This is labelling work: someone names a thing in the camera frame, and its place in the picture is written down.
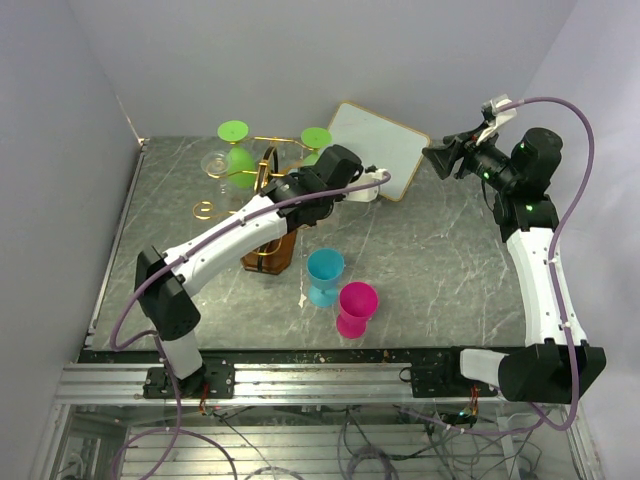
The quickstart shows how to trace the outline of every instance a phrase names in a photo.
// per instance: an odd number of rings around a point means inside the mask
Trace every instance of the table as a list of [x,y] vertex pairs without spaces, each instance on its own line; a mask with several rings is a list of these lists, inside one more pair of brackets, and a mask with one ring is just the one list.
[[[108,337],[132,293],[138,252],[181,244],[222,217],[199,220],[193,207],[212,201],[233,210],[250,191],[229,189],[207,176],[202,158],[228,148],[214,137],[147,140],[123,228],[106,273],[106,288],[92,323],[94,350],[109,350]],[[267,141],[251,141],[255,156]],[[281,166],[300,158],[295,144],[280,144]],[[341,251],[341,281],[375,286],[380,308],[366,334],[348,340],[335,329],[338,307],[321,309],[306,298],[306,259],[314,250]],[[300,230],[294,258],[278,276],[247,272],[233,262],[194,298],[202,314],[200,348],[337,349],[452,345],[511,346],[524,342],[524,310],[515,267],[482,198],[477,178],[441,181],[423,161],[401,202],[343,202],[317,227]],[[135,306],[121,339],[149,328]],[[130,348],[154,349],[150,338]]]

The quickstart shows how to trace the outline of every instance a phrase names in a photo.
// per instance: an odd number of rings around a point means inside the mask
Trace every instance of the plastic cup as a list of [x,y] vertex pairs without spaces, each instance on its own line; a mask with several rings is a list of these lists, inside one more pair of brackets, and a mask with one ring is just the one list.
[[353,282],[340,292],[340,315],[336,328],[346,338],[361,337],[367,329],[367,322],[378,310],[379,300],[376,290],[364,282]]
[[307,273],[311,280],[309,300],[317,307],[329,307],[338,298],[340,277],[344,271],[344,257],[333,248],[316,250],[307,259]]

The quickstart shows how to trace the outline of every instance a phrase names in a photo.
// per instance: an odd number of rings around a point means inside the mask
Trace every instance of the robotic arm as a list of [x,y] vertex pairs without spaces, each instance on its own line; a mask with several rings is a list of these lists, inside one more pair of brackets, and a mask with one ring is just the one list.
[[240,220],[241,226],[212,241],[189,256],[184,263],[155,281],[140,297],[143,312],[155,325],[183,394],[201,388],[205,371],[198,351],[194,329],[200,313],[191,300],[202,287],[229,263],[250,251],[276,240],[302,225],[314,226],[329,216],[335,202],[344,196],[334,195],[293,204],[251,220],[252,213],[310,193],[335,190],[357,181],[363,173],[362,162],[348,149],[333,145],[325,149],[315,165],[303,167],[297,173],[273,179],[239,212],[212,227],[202,235],[160,254],[153,247],[138,255],[135,287],[151,275],[170,265],[202,240],[222,232]]
[[[498,112],[506,96],[485,104],[482,124],[471,131],[444,137],[443,145],[423,149],[441,179],[451,175],[462,159],[457,179],[474,173],[495,191],[493,216],[500,227],[520,280],[526,318],[526,348],[511,355],[485,349],[464,349],[463,376],[498,386],[507,400],[569,403],[571,372],[567,340],[548,265],[558,215],[546,189],[560,164],[562,139],[551,130],[532,128],[505,155],[496,146],[496,130],[515,116]],[[576,345],[582,395],[604,369],[602,348],[591,347],[571,305],[560,253],[555,264],[567,309],[567,322]]]

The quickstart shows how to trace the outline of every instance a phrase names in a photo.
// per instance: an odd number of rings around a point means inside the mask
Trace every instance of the wall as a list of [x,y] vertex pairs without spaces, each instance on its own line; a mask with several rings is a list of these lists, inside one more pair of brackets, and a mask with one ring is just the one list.
[[[562,243],[573,304],[608,366],[584,397],[587,419],[610,479],[637,478],[640,396],[640,4],[634,0],[578,2],[526,95],[553,95],[584,110],[596,135],[589,187]],[[564,139],[563,163],[550,193],[566,210],[582,177],[586,137],[559,106],[525,106],[509,126],[504,148],[526,128],[546,126]]]
[[575,0],[70,0],[141,136],[325,126],[339,102],[428,133],[521,95]]
[[64,1],[0,0],[0,72],[0,476],[24,479],[139,147]]

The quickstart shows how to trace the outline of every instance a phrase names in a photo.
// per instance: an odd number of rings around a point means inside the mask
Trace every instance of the cutting board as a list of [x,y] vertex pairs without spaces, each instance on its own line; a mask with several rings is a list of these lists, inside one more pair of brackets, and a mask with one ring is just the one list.
[[404,197],[422,160],[422,149],[431,143],[428,135],[349,102],[340,104],[328,130],[331,143],[358,155],[365,168],[375,165],[391,173],[380,195],[394,202]]

